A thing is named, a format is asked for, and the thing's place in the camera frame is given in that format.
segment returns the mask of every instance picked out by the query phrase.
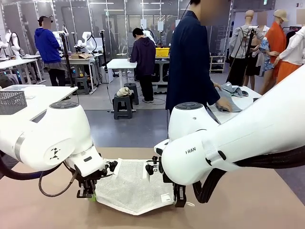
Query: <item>yellow bin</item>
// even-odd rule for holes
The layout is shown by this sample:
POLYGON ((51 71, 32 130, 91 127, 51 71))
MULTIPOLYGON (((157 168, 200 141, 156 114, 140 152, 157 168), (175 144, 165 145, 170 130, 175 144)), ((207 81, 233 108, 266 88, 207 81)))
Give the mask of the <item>yellow bin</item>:
POLYGON ((156 48, 156 57, 168 57, 170 48, 156 48))

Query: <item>hand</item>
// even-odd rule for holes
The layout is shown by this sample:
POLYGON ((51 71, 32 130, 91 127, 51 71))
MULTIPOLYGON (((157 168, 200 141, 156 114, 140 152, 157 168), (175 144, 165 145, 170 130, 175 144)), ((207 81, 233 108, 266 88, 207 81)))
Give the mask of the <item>hand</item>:
POLYGON ((276 66, 280 60, 281 60, 281 59, 280 59, 280 57, 278 56, 278 57, 276 58, 276 60, 275 60, 275 62, 274 62, 273 65, 276 66))
POLYGON ((272 52, 269 52, 268 55, 269 56, 278 56, 280 53, 277 52, 277 51, 272 51, 272 52))
POLYGON ((218 106, 228 109, 229 112, 232 112, 232 106, 226 98, 222 97, 216 103, 218 106))
POLYGON ((214 83, 214 87, 218 87, 218 88, 219 88, 219 90, 221 90, 221 91, 222 91, 222 87, 221 87, 221 85, 220 85, 219 83, 214 83))

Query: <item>gray jacket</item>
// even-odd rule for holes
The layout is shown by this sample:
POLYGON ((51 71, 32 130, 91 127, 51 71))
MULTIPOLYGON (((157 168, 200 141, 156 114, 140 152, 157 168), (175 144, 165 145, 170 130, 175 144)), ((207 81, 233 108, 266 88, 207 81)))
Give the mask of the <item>gray jacket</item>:
MULTIPOLYGON (((230 40, 230 56, 233 58, 244 59, 250 40, 251 25, 243 25, 234 30, 230 40)), ((263 40, 264 34, 260 32, 259 28, 254 29, 255 34, 259 40, 263 40)))

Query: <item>black hair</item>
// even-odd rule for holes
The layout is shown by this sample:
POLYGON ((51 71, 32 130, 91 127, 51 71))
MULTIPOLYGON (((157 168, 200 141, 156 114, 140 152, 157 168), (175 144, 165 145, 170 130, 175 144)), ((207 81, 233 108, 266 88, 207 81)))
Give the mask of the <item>black hair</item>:
POLYGON ((140 29, 140 28, 135 28, 133 31, 132 31, 132 35, 134 38, 136 38, 136 36, 141 36, 141 35, 144 35, 143 31, 140 29))
POLYGON ((195 4, 198 5, 200 3, 201 0, 190 0, 190 4, 195 4))

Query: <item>stool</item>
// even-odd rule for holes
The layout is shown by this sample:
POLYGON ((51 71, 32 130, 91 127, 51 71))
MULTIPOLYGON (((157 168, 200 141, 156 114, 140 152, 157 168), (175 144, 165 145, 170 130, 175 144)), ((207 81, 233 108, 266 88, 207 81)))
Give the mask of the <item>stool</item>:
POLYGON ((84 89, 78 89, 77 90, 78 93, 89 94, 90 88, 87 85, 87 77, 76 77, 74 80, 75 80, 74 81, 75 82, 75 86, 78 87, 78 83, 80 83, 80 86, 84 87, 84 89))
POLYGON ((128 87, 129 90, 133 90, 133 93, 134 93, 133 101, 136 105, 139 105, 139 96, 138 96, 137 85, 135 83, 125 83, 124 87, 128 87))
POLYGON ((114 109, 114 119, 119 119, 119 116, 127 116, 128 119, 132 118, 132 106, 130 103, 129 95, 118 97, 117 94, 114 95, 113 99, 113 109, 114 109))

